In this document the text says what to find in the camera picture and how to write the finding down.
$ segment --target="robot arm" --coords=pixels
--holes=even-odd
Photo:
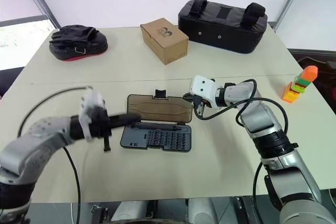
[[[86,137],[87,141],[92,137],[108,139],[112,128],[140,120],[139,116],[130,114],[108,116],[103,105],[95,102],[88,105],[86,99],[82,101],[86,105],[81,105],[85,112],[80,112],[80,116],[42,119],[2,150],[0,223],[21,223],[28,211],[35,183],[58,149]]]
[[[249,99],[253,88],[250,82],[222,87],[213,80],[196,76],[190,92],[197,101],[194,106],[198,106],[197,117],[200,117],[204,109],[200,101],[212,108],[229,106]],[[260,93],[256,91],[254,97],[260,98]],[[237,105],[237,109],[242,110],[245,104]],[[281,210],[280,223],[336,223],[321,205],[319,187],[296,150],[298,145],[289,142],[272,110],[253,100],[243,109],[240,119],[268,173],[265,183],[271,202]]]

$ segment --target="cardboard box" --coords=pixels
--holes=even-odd
[[[187,55],[188,36],[165,18],[140,27],[143,41],[165,65]]]

